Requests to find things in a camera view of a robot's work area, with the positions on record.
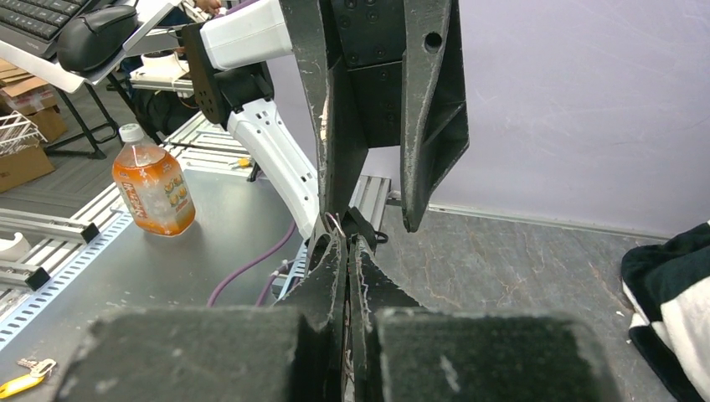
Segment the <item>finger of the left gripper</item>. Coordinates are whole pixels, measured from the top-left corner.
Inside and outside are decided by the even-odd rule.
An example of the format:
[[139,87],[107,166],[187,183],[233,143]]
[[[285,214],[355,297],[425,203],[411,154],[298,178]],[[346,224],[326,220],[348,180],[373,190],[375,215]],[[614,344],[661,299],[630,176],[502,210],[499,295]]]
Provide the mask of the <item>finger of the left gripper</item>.
[[460,4],[406,1],[404,26],[401,207],[413,233],[470,136]]
[[321,213],[343,215],[368,147],[330,1],[280,3],[316,137]]

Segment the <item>black white checkered blanket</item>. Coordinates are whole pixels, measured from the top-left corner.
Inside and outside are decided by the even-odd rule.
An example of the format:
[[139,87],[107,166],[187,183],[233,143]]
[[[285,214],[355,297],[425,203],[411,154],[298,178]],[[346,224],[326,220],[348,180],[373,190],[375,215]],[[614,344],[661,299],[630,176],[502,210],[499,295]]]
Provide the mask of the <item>black white checkered blanket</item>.
[[678,401],[709,399],[709,224],[642,245],[620,264],[629,336]]

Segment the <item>cardboard box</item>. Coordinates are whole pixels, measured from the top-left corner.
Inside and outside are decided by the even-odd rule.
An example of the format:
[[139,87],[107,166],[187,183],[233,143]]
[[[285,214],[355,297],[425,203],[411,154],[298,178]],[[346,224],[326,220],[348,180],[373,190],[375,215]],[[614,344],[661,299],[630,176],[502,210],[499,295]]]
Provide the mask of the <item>cardboard box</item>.
[[53,87],[1,61],[1,191],[54,171],[45,145],[67,132]]

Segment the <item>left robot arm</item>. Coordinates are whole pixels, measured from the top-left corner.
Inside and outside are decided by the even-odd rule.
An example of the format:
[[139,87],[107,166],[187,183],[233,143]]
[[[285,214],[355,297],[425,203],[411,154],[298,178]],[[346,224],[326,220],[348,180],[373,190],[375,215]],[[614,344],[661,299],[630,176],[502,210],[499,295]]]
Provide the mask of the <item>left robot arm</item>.
[[[304,238],[345,214],[368,152],[399,147],[404,227],[470,144],[457,1],[247,1],[183,27],[203,115],[256,160]],[[286,128],[267,63],[293,55],[316,162]]]

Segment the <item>black keyboard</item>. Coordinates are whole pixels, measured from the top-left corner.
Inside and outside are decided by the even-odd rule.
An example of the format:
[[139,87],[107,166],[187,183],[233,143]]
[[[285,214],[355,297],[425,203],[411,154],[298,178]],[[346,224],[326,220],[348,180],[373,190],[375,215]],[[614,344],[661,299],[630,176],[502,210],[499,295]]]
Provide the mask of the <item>black keyboard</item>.
[[40,59],[51,59],[68,22],[101,5],[105,1],[1,0],[1,41]]

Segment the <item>black computer mouse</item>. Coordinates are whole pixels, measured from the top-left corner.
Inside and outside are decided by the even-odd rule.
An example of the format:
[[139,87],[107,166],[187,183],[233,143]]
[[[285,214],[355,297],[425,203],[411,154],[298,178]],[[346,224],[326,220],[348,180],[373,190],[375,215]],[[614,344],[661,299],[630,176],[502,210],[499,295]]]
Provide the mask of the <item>black computer mouse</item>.
[[133,6],[102,8],[70,21],[59,35],[59,65],[75,73],[97,70],[119,53],[138,27]]

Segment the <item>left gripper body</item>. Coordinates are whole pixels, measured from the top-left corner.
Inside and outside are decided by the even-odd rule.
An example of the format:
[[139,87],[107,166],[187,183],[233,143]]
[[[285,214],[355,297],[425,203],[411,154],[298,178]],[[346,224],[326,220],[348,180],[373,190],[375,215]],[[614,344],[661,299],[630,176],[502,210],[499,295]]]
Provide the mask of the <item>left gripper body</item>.
[[398,146],[402,128],[404,3],[336,0],[331,6],[368,146]]

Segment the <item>yellow tagged key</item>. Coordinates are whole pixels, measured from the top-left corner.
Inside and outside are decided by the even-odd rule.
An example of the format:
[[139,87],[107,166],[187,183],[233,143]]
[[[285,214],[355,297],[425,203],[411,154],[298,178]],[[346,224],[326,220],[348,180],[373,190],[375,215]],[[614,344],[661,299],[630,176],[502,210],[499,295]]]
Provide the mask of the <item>yellow tagged key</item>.
[[12,397],[41,384],[49,377],[58,363],[52,358],[41,360],[19,359],[16,364],[27,370],[15,379],[10,379],[1,385],[1,399]]

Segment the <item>orange drink bottle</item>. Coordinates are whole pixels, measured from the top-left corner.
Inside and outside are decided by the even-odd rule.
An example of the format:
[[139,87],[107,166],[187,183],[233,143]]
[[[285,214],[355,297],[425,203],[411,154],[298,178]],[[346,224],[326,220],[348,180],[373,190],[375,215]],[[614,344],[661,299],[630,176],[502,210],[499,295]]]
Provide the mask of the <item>orange drink bottle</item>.
[[136,123],[119,128],[123,148],[112,165],[112,177],[135,224],[154,235],[182,234],[194,221],[196,208],[178,161],[147,138]]

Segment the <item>metal key organizer plate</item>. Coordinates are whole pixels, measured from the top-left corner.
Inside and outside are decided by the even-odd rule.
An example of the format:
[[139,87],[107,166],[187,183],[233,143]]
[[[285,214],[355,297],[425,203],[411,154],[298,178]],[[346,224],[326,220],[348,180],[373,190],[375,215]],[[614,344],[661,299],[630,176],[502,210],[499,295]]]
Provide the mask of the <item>metal key organizer plate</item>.
[[338,219],[337,216],[331,214],[331,213],[324,213],[325,220],[327,224],[329,225],[329,230],[335,234],[337,234],[339,237],[345,238],[345,232],[342,229],[342,225]]

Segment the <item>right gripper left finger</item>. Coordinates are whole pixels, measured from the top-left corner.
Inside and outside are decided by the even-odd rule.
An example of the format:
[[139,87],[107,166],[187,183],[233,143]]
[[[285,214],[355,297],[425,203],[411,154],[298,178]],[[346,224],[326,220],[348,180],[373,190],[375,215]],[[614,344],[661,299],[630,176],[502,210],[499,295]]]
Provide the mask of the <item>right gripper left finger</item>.
[[347,245],[340,234],[323,234],[311,244],[306,277],[277,303],[298,313],[287,399],[341,401],[347,343]]

